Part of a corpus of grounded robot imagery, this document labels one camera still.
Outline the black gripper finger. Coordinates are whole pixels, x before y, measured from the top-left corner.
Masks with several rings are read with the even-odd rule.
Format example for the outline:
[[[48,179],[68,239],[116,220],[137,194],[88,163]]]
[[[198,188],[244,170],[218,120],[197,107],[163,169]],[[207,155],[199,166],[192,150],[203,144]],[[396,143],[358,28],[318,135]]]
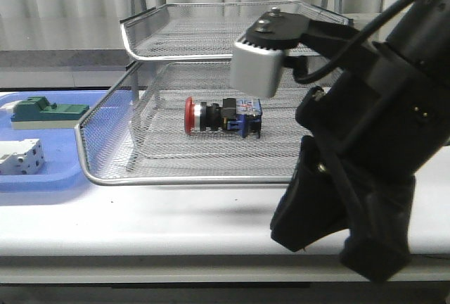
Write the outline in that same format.
[[[344,198],[349,236],[340,262],[372,282],[385,282],[411,261],[408,231],[416,178],[387,181],[349,163]]]

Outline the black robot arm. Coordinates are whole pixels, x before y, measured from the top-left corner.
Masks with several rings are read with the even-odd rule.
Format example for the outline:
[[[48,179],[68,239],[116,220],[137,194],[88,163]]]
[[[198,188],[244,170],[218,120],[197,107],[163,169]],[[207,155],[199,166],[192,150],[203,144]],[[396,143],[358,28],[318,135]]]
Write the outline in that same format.
[[[291,251],[349,230],[340,262],[382,283],[410,262],[416,172],[449,140],[449,0],[417,0],[363,73],[311,88],[271,238]]]

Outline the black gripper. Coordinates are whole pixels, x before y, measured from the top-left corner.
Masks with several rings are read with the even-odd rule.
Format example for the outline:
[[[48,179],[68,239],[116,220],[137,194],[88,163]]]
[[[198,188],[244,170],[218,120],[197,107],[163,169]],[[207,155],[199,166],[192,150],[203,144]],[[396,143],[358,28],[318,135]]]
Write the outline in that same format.
[[[346,71],[328,92],[311,89],[296,111],[304,136],[290,183],[271,219],[271,238],[297,252],[351,229],[349,160],[381,177],[413,175],[449,138],[449,83],[387,44],[363,75]]]

